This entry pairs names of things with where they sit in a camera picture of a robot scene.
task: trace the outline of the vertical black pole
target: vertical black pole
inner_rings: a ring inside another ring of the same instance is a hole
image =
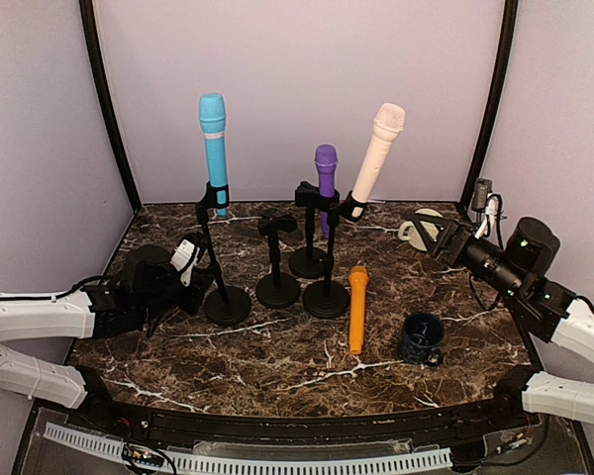
[[[313,260],[313,249],[315,247],[315,208],[306,207],[306,258]]]
[[[103,56],[101,54],[101,46],[99,45],[99,35],[97,34],[97,22],[95,20],[94,8],[92,0],[79,0],[79,9],[81,10],[81,24],[83,26],[83,34],[86,40],[86,48],[88,49],[88,58],[90,59],[90,69],[92,70],[92,77],[99,97],[99,107],[103,121],[106,125],[110,146],[112,147],[117,168],[123,186],[126,189],[126,195],[134,212],[141,209],[142,203],[139,197],[137,185],[132,176],[128,156],[121,140],[121,133],[119,132],[119,124],[117,124],[117,116],[112,105],[112,98],[110,96],[110,89],[108,87],[108,79],[106,78],[106,71],[103,65]]]
[[[504,80],[506,79],[508,60],[510,58],[511,45],[515,33],[515,24],[517,23],[518,3],[518,0],[506,0],[504,3],[502,30],[499,36],[497,56],[495,57],[495,69],[493,70],[491,87],[488,92],[484,118],[482,119],[477,144],[475,145],[475,152],[473,153],[471,165],[468,169],[468,175],[466,176],[466,182],[464,183],[464,188],[458,203],[460,210],[463,210],[464,212],[468,210],[468,205],[473,197],[475,180],[479,178],[482,167],[484,166],[484,159],[486,158],[486,152],[488,151],[488,146],[493,134],[493,127],[495,126],[495,119],[497,118],[497,111],[499,110],[499,103],[502,98]]]
[[[227,293],[227,286],[225,285],[225,279],[222,277],[222,268],[218,263],[216,257],[216,251],[214,250],[214,244],[211,241],[211,233],[209,232],[209,213],[207,209],[200,203],[196,205],[196,219],[202,228],[202,232],[205,235],[207,241],[207,254],[209,254],[209,262],[211,265],[211,272],[214,274],[216,280],[216,286],[220,293],[220,298],[225,304],[229,303],[229,294]]]
[[[271,274],[273,276],[273,286],[278,289],[281,287],[281,252],[279,252],[279,237],[277,233],[268,235],[268,256],[270,257]]]
[[[324,296],[330,297],[333,282],[333,269],[335,267],[335,234],[339,224],[339,214],[336,208],[328,213],[328,252],[324,257]]]

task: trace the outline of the blue microphone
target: blue microphone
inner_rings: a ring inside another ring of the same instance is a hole
[[[198,111],[200,128],[205,135],[209,183],[215,188],[227,186],[227,153],[225,151],[225,128],[227,110],[222,94],[212,93],[200,96]],[[227,192],[218,192],[218,203],[229,204]],[[229,216],[227,208],[217,210],[218,216]]]

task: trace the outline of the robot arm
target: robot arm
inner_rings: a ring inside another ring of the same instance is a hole
[[[567,348],[594,363],[594,307],[545,273],[560,241],[534,218],[523,218],[506,250],[477,237],[473,224],[415,214],[413,221],[429,254],[463,265],[500,292],[513,318],[544,342]],[[431,238],[420,222],[439,228]],[[527,411],[594,424],[594,384],[558,378],[532,367],[513,368],[496,386],[500,414]]]
[[[188,235],[174,253],[155,245],[130,252],[123,270],[98,285],[77,284],[57,295],[0,293],[0,342],[51,336],[106,338],[141,330],[145,324],[150,334],[174,305],[193,315],[213,282],[207,271],[193,273],[203,250],[202,237]],[[105,392],[105,385],[87,368],[53,365],[0,344],[0,389],[75,409],[93,387],[98,396]]]

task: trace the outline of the marble table surface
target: marble table surface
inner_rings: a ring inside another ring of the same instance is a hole
[[[492,397],[495,382],[528,354],[509,313],[482,312],[467,272],[450,269],[397,238],[402,215],[431,207],[456,217],[452,204],[385,203],[368,207],[357,224],[338,228],[335,280],[349,287],[355,265],[370,281],[363,354],[349,354],[348,315],[332,321],[308,315],[301,301],[286,310],[260,305],[254,288],[269,272],[267,244],[256,228],[261,214],[292,213],[300,230],[280,235],[282,268],[303,245],[303,209],[289,203],[235,203],[210,224],[227,284],[245,288],[252,311],[233,329],[169,312],[151,338],[130,332],[106,340],[79,340],[69,364],[97,369],[122,402],[186,412],[252,417],[366,416],[440,408]],[[199,230],[194,206],[144,207],[130,226],[111,271],[145,243],[174,249]],[[318,230],[315,244],[325,248]],[[201,266],[208,263],[204,257]],[[301,280],[302,290],[308,281]],[[485,289],[491,301],[493,294]],[[402,363],[396,344],[407,315],[431,312],[445,324],[445,362]]]

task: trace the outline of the microphone handle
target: microphone handle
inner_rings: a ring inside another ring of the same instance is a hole
[[[317,165],[319,171],[319,194],[324,198],[333,198],[335,196],[335,172],[323,172],[326,165]],[[336,164],[328,165],[329,167],[337,167]],[[321,229],[324,232],[324,238],[328,238],[330,234],[330,227],[328,226],[328,213],[321,214]]]
[[[393,142],[384,141],[379,137],[372,135],[372,140],[369,142],[365,160],[356,177],[356,183],[352,189],[352,198],[358,203],[367,203],[372,189],[376,183],[376,179],[383,169],[383,164],[392,147]],[[362,208],[356,207],[352,210],[352,215],[358,218],[363,212]]]
[[[227,160],[225,149],[225,136],[217,139],[205,138],[205,149],[207,151],[207,165],[209,167],[209,183],[213,187],[227,186]],[[227,192],[218,192],[218,203],[227,203]],[[229,216],[227,208],[216,210],[218,216]]]

